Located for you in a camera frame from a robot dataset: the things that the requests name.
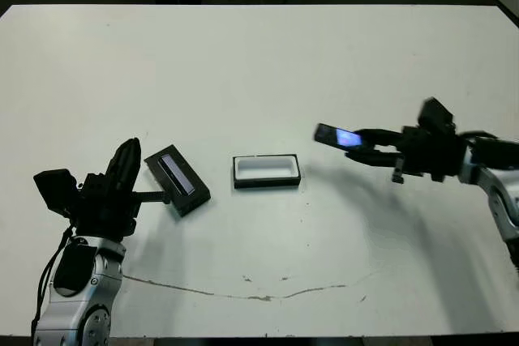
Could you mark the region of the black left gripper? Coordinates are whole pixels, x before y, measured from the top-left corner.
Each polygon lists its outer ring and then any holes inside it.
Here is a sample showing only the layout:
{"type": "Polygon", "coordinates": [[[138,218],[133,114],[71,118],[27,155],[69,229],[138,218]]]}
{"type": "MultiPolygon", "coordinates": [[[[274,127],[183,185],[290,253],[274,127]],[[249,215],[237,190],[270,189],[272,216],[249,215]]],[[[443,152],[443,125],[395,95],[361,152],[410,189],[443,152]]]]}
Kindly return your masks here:
{"type": "Polygon", "coordinates": [[[170,202],[164,191],[134,191],[140,161],[139,139],[129,139],[117,148],[106,174],[86,176],[74,213],[77,235],[121,241],[134,233],[142,203],[170,202]]]}

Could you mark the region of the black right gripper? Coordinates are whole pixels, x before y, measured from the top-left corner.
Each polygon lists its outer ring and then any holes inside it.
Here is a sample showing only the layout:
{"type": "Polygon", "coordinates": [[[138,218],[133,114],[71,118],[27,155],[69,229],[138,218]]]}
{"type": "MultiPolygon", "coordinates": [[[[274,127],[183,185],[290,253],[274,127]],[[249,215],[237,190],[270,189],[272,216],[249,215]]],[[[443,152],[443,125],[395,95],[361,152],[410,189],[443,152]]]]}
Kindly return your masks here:
{"type": "Polygon", "coordinates": [[[461,170],[465,152],[464,141],[456,134],[454,125],[404,126],[396,132],[384,129],[355,131],[361,143],[345,152],[345,156],[360,164],[394,167],[392,181],[404,182],[404,175],[422,176],[428,173],[434,182],[455,177],[461,170]],[[377,147],[393,147],[394,152],[380,152],[377,147]]]}

